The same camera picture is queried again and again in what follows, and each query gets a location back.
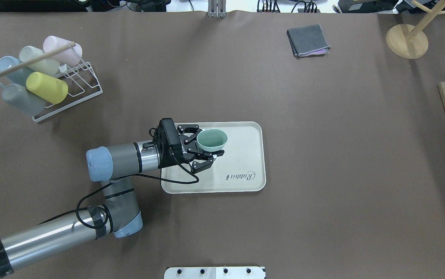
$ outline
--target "light blue cup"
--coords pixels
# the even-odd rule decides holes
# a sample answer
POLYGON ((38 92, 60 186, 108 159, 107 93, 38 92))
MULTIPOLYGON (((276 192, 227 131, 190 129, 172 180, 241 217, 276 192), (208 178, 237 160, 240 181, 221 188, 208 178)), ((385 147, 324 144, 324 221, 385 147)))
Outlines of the light blue cup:
POLYGON ((19 84, 6 86, 2 99, 28 116, 35 116, 45 108, 45 100, 28 92, 26 87, 19 84))
MULTIPOLYGON (((19 59, 12 56, 4 56, 0 59, 0 71, 9 69, 17 64, 21 63, 19 59)), ((28 67, 24 67, 10 74, 6 74, 5 77, 8 78, 12 83, 16 83, 22 86, 26 86, 26 79, 33 73, 28 67)))

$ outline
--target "yellow cup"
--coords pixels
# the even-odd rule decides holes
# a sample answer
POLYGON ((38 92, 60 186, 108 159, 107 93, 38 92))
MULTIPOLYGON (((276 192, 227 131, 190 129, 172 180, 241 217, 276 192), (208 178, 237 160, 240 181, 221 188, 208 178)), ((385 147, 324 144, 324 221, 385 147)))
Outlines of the yellow cup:
POLYGON ((26 79, 26 88, 52 104, 62 102, 68 93, 68 86, 65 81, 37 71, 30 74, 26 79))

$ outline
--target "pink object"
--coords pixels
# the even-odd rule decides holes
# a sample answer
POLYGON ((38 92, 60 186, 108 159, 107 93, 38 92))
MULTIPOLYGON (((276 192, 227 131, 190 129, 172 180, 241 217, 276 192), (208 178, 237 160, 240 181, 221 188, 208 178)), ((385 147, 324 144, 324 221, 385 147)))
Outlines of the pink object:
MULTIPOLYGON (((43 51, 44 52, 52 51, 60 46, 67 45, 69 42, 70 41, 62 39, 60 37, 49 36, 43 42, 43 51)), ((64 64, 67 64, 69 67, 74 67, 81 60, 81 56, 83 55, 83 50, 81 49, 81 46, 79 44, 76 44, 76 46, 72 49, 74 49, 74 51, 68 49, 61 53, 53 55, 52 58, 60 62, 63 62, 64 64)))

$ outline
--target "white tray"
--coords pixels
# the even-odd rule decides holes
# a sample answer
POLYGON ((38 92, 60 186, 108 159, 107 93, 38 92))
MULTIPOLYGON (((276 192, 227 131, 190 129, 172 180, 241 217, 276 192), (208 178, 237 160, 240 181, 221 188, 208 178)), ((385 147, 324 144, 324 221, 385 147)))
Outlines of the white tray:
MULTIPOLYGON (((224 155, 217 157, 210 169, 197 173, 200 182, 176 184, 161 181, 161 186, 169 194, 254 192, 266 184, 264 145, 262 129, 255 122, 203 122, 197 123, 201 129, 221 129, 228 135, 224 155)), ((193 177, 179 166, 161 170, 162 178, 192 181, 193 177)))

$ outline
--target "cup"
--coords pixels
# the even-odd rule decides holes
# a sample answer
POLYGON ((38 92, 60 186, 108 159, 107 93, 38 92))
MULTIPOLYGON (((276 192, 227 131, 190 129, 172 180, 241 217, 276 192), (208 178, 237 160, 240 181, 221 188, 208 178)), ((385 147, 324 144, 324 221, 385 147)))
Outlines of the cup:
MULTIPOLYGON (((34 46, 25 46, 19 52, 19 60, 21 62, 26 62, 32 58, 38 57, 43 54, 43 51, 39 48, 35 48, 34 46)), ((33 71, 39 71, 43 74, 47 74, 49 76, 55 76, 57 71, 59 70, 59 61, 54 58, 46 58, 44 60, 40 60, 34 64, 28 66, 28 68, 33 71)))
MULTIPOLYGON (((66 39, 62 39, 56 36, 49 36, 43 42, 43 51, 49 52, 60 46, 65 46, 69 42, 70 41, 66 39)), ((83 55, 83 50, 81 49, 81 46, 79 44, 76 44, 76 46, 72 49, 57 53, 56 55, 53 55, 52 58, 59 60, 64 64, 67 64, 69 67, 74 67, 80 62, 81 56, 83 55)))
POLYGON ((45 100, 15 83, 4 88, 2 99, 28 116, 35 116, 45 108, 45 100))
POLYGON ((62 102, 68 93, 68 86, 65 81, 37 71, 28 76, 26 88, 52 104, 62 102))
MULTIPOLYGON (((21 63, 19 59, 12 56, 4 56, 0 59, 0 71, 5 69, 9 69, 17 64, 21 63)), ((24 67, 17 71, 14 71, 10 74, 6 74, 5 77, 10 80, 12 83, 16 83, 22 86, 26 85, 26 79, 33 71, 24 67)))
POLYGON ((222 150, 228 141, 228 135, 220 129, 203 130, 197 135, 197 146, 207 152, 222 150))

